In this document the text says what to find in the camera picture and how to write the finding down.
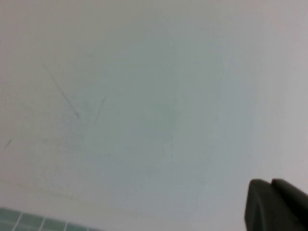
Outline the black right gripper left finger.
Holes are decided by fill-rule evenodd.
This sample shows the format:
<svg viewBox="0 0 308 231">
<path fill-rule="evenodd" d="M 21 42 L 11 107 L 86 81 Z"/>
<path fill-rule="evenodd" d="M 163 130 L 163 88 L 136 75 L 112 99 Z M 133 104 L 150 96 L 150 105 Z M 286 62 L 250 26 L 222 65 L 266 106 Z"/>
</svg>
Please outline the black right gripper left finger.
<svg viewBox="0 0 308 231">
<path fill-rule="evenodd" d="M 304 231 L 271 183 L 249 183 L 244 220 L 248 231 Z"/>
</svg>

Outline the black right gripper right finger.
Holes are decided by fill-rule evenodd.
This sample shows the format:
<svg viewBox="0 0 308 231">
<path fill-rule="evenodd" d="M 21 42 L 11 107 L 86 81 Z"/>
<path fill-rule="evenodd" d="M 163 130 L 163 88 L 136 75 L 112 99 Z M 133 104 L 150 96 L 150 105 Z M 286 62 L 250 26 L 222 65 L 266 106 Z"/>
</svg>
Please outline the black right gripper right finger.
<svg viewBox="0 0 308 231">
<path fill-rule="evenodd" d="M 308 230 L 308 195 L 283 179 L 273 179 L 271 185 L 297 221 Z"/>
</svg>

